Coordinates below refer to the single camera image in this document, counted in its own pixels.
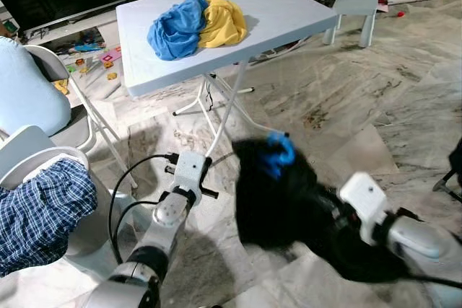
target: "blue cloth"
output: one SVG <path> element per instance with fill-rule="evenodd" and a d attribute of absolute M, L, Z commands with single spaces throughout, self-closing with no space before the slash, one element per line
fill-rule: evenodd
<path fill-rule="evenodd" d="M 14 190 L 0 187 L 0 277 L 57 261 L 66 253 L 69 234 L 96 207 L 88 171 L 70 159 Z"/>
<path fill-rule="evenodd" d="M 171 61 L 193 54 L 206 25 L 203 12 L 207 7 L 206 0 L 185 0 L 161 14 L 147 35 L 156 56 Z"/>
<path fill-rule="evenodd" d="M 0 128 L 11 135 L 38 126 L 48 136 L 71 120 L 71 105 L 40 72 L 27 50 L 0 37 Z"/>

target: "blue pillow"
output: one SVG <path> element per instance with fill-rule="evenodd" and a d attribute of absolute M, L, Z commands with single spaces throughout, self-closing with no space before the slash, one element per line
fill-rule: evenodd
<path fill-rule="evenodd" d="M 71 105 L 40 72 L 27 50 L 0 37 L 0 128 L 38 126 L 48 136 L 71 120 Z"/>

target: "checkered fabric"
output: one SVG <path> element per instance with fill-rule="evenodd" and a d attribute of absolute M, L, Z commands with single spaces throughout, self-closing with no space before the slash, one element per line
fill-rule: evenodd
<path fill-rule="evenodd" d="M 88 171 L 70 159 L 57 161 L 14 190 L 0 187 L 0 277 L 61 258 L 69 234 L 96 207 Z"/>

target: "black garment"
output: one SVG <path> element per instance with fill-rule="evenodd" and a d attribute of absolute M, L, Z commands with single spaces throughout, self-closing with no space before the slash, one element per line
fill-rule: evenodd
<path fill-rule="evenodd" d="M 249 139 L 233 143 L 233 149 L 240 159 L 236 221 L 242 243 L 273 248 L 304 242 L 352 281 L 379 283 L 408 274 L 403 261 L 388 249 L 367 245 L 357 229 L 335 225 L 332 211 L 343 204 L 333 188 L 318 183 L 301 152 L 274 180 L 261 170 L 261 155 L 281 152 L 281 146 Z"/>
<path fill-rule="evenodd" d="M 462 187 L 462 138 L 457 144 L 456 149 L 449 155 L 451 168 L 456 171 L 457 181 Z"/>

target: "blue clip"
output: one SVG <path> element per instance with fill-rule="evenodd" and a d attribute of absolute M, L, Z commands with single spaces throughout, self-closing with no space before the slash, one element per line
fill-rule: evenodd
<path fill-rule="evenodd" d="M 290 139 L 281 133 L 270 133 L 268 144 L 274 146 L 281 144 L 284 151 L 282 153 L 262 154 L 262 169 L 272 178 L 278 180 L 281 177 L 281 168 L 291 165 L 295 161 L 295 149 Z"/>

